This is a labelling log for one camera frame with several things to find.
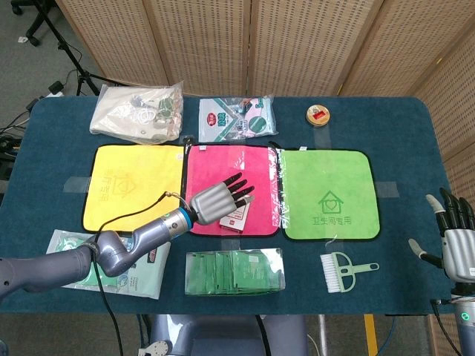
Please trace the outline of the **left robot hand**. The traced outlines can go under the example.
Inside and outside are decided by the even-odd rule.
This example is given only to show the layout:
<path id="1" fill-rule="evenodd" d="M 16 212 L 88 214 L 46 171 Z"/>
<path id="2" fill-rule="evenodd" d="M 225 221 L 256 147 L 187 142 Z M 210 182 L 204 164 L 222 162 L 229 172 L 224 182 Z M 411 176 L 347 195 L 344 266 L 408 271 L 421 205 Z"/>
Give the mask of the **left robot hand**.
<path id="1" fill-rule="evenodd" d="M 242 173 L 235 174 L 195 194 L 189 202 L 191 218 L 199 225 L 210 225 L 253 201 L 254 189 Z"/>

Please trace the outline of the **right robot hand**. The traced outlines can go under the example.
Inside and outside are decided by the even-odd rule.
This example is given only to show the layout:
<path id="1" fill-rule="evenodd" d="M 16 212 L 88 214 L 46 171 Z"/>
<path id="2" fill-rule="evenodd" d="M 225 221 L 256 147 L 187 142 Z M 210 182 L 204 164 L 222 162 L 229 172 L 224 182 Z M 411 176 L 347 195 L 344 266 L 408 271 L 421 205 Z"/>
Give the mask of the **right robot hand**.
<path id="1" fill-rule="evenodd" d="M 474 209 L 463 197 L 457 198 L 444 188 L 439 192 L 442 202 L 432 194 L 426 200 L 436 217 L 442 256 L 427 253 L 414 239 L 409 239 L 408 244 L 420 260 L 442 269 L 455 283 L 473 283 Z"/>

